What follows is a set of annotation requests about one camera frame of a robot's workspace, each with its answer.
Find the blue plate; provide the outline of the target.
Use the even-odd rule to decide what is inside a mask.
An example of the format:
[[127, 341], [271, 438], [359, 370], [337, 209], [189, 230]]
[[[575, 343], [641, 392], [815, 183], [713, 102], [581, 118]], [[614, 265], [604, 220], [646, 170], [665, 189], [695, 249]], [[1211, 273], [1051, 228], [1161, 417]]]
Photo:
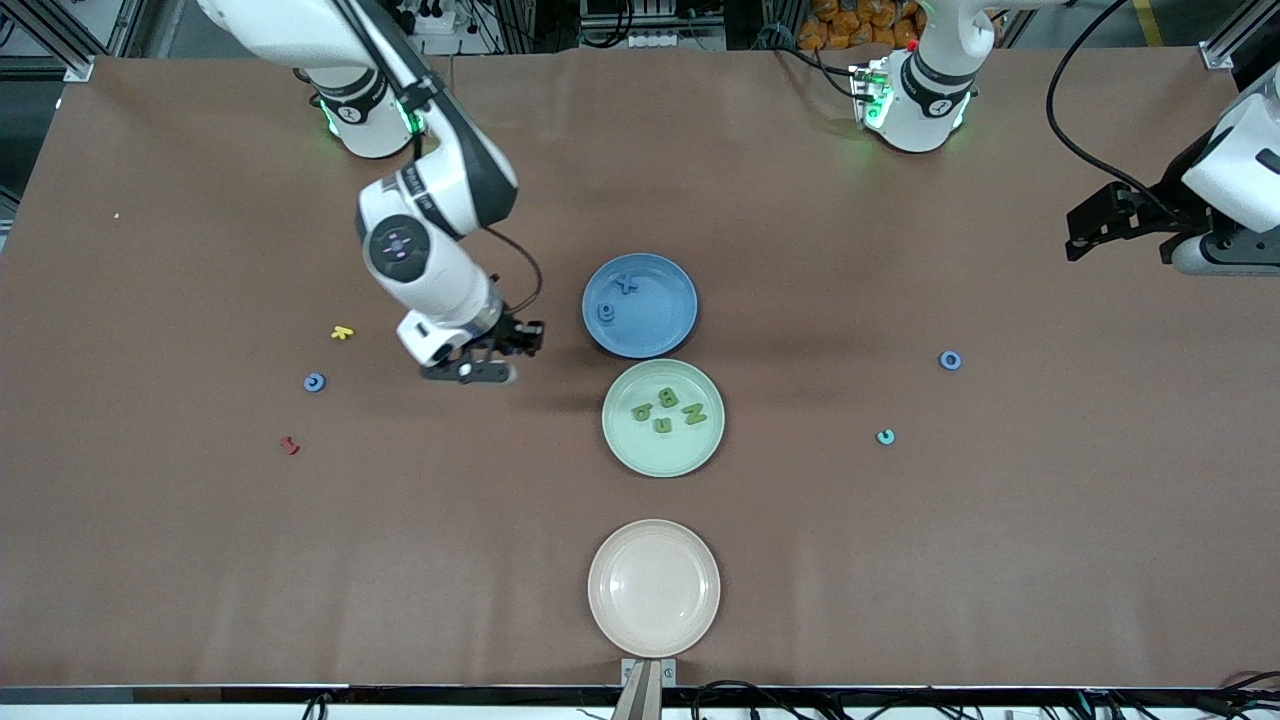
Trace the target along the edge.
[[[614, 278], [631, 274], [639, 291], [620, 293]], [[596, 306], [614, 304], [616, 322], [596, 320]], [[611, 259], [590, 277], [581, 296], [582, 325], [591, 341], [618, 357], [648, 360], [676, 350], [698, 323], [699, 297], [692, 278], [680, 264], [653, 252]]]

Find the green plate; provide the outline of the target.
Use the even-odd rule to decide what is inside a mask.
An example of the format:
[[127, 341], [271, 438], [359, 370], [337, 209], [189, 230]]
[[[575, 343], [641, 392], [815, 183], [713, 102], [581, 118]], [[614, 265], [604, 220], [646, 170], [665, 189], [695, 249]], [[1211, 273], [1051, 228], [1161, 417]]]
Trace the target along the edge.
[[[659, 389], [676, 391], [680, 404], [662, 407]], [[635, 421], [631, 409], [653, 404], [649, 421]], [[703, 404], [707, 421], [689, 427], [681, 407]], [[653, 419], [668, 416], [673, 429], [655, 433]], [[637, 363], [625, 370], [605, 393], [602, 406], [602, 432], [611, 452], [626, 468], [650, 478], [685, 477], [716, 455], [727, 425], [726, 406], [712, 378], [676, 359], [662, 357]]]

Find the brown table cover sheet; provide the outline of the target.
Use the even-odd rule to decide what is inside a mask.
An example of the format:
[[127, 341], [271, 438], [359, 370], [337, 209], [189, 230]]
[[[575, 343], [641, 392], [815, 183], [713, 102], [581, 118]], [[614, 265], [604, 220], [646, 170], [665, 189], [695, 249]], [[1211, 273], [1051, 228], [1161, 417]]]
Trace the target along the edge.
[[[355, 238], [396, 164], [335, 145], [288, 69], [101, 61], [0, 256], [0, 682], [612, 683], [588, 569], [645, 518], [719, 564], [689, 683], [1280, 669], [1280, 278], [1183, 275], [1156, 238], [1069, 263], [1103, 181], [1044, 123], [1057, 60], [993, 55], [905, 155], [769, 53], [460, 59], [545, 275], [506, 387], [420, 378]], [[698, 288], [653, 357], [724, 401], [685, 477], [602, 432], [646, 360], [581, 296], [631, 252]]]

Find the beige plate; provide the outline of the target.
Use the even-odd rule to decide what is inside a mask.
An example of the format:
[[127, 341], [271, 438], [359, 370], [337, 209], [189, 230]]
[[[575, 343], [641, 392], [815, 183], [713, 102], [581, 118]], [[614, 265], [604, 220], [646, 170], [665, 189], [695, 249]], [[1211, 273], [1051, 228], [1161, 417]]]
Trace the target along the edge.
[[710, 630], [721, 606], [716, 556], [689, 528], [632, 521], [598, 548], [588, 602], [602, 634], [635, 659], [675, 659]]

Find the bag of orange objects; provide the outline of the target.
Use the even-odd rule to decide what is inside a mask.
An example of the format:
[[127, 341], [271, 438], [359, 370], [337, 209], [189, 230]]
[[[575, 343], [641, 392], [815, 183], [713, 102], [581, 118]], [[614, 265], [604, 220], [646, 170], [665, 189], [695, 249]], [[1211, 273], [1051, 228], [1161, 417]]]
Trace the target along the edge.
[[913, 49], [927, 20], [916, 0], [806, 0], [795, 44], [803, 51], [869, 44]]

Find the white power strip with plugs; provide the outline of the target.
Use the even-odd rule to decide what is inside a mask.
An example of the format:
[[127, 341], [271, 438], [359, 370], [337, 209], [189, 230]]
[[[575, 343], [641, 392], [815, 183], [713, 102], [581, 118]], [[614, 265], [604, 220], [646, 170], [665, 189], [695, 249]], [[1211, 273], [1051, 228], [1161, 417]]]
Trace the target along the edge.
[[396, 19], [410, 37], [453, 36], [463, 24], [456, 0], [396, 0]]

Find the aluminium frame profile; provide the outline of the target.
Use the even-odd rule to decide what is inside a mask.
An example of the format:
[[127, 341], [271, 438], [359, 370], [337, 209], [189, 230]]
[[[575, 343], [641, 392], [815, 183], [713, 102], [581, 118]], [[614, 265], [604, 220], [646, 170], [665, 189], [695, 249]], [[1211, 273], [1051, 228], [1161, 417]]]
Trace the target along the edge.
[[0, 0], [0, 12], [35, 41], [50, 60], [17, 58], [0, 61], [23, 79], [49, 79], [84, 83], [93, 73], [97, 55], [108, 50], [58, 0]]
[[1242, 0], [1207, 38], [1197, 44], [1206, 70], [1231, 70], [1233, 54], [1271, 17], [1276, 0]]

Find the beige mount post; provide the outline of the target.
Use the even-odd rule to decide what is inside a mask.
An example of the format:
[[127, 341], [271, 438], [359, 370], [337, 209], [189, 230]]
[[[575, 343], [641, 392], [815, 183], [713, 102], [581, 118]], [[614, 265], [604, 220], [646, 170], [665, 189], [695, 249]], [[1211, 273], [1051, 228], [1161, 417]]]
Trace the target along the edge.
[[663, 678], [660, 660], [636, 660], [626, 673], [611, 720], [660, 720]]

